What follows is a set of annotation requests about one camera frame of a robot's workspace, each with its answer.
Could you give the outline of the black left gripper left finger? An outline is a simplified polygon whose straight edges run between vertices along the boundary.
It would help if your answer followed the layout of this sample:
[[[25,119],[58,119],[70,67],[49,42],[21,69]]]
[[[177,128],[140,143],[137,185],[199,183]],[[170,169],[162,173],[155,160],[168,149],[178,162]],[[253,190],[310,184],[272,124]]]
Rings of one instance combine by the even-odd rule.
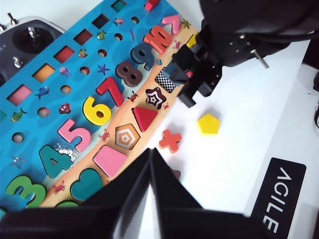
[[[8,213],[2,239],[136,239],[149,186],[146,149],[117,178],[76,207],[33,208]]]

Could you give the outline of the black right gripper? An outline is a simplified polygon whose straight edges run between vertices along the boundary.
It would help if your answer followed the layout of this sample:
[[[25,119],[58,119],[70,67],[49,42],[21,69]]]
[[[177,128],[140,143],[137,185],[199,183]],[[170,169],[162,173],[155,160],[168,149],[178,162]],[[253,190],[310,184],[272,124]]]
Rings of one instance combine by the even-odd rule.
[[[196,54],[183,45],[172,56],[174,74],[194,75],[198,60],[205,66],[195,74],[202,82],[188,82],[177,95],[188,108],[196,104],[193,99],[196,92],[204,97],[212,94],[221,79],[223,66],[234,67],[253,58],[261,60],[289,46],[289,43],[262,41],[243,33],[214,32],[208,23],[201,25],[196,43],[199,47]]]

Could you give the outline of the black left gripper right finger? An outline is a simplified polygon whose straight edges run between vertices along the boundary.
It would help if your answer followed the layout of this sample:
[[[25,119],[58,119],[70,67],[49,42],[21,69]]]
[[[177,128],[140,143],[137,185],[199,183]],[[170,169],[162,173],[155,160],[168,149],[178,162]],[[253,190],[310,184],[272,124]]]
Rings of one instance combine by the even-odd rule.
[[[264,226],[242,214],[204,209],[183,187],[157,149],[152,150],[151,185],[164,239],[267,239]]]

